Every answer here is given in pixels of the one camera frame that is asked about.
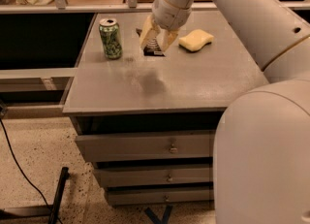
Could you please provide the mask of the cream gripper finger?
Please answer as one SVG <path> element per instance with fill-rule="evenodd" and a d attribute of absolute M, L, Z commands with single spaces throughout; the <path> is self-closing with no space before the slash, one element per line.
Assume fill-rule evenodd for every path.
<path fill-rule="evenodd" d="M 177 30 L 162 29 L 156 40 L 162 52 L 165 52 L 178 36 Z"/>
<path fill-rule="evenodd" d="M 149 41 L 156 38 L 160 33 L 160 28 L 156 24 L 154 15 L 150 15 L 146 18 L 141 34 L 139 36 L 139 46 L 144 49 Z"/>

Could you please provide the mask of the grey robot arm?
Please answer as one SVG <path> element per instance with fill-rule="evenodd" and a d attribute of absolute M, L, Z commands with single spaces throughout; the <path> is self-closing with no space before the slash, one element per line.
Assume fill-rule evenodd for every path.
<path fill-rule="evenodd" d="M 224 111 L 215 135 L 216 224 L 309 224 L 310 25 L 278 0 L 212 0 L 267 79 Z M 194 0 L 155 0 L 140 43 L 175 39 Z"/>

